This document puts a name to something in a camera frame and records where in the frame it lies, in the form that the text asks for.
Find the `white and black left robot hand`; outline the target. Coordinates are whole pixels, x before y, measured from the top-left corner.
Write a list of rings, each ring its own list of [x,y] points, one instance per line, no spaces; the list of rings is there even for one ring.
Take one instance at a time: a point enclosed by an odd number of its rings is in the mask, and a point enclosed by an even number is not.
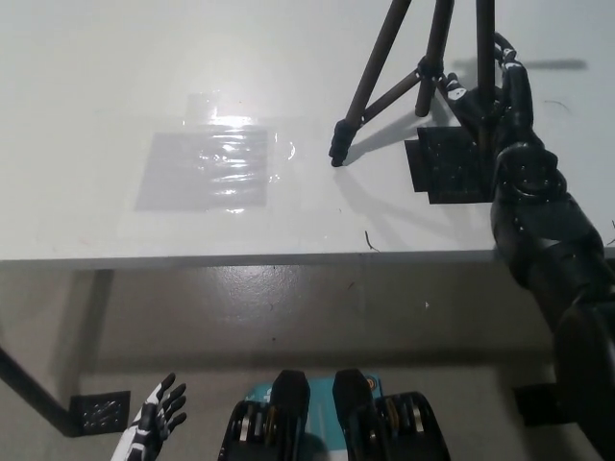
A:
[[[154,461],[174,429],[186,420],[186,384],[169,374],[144,401],[122,433],[111,461]]]

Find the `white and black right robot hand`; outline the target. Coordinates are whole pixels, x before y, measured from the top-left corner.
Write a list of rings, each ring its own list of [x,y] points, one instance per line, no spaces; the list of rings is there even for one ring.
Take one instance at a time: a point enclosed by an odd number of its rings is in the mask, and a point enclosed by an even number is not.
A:
[[[493,154],[516,145],[542,148],[544,143],[533,130],[533,102],[527,69],[517,60],[517,51],[501,34],[494,35],[495,61],[502,71],[502,85],[495,88],[495,103],[480,108],[476,89],[466,89],[455,73],[442,77],[438,89],[449,108],[470,136],[479,140],[481,128],[488,130],[488,146]]]

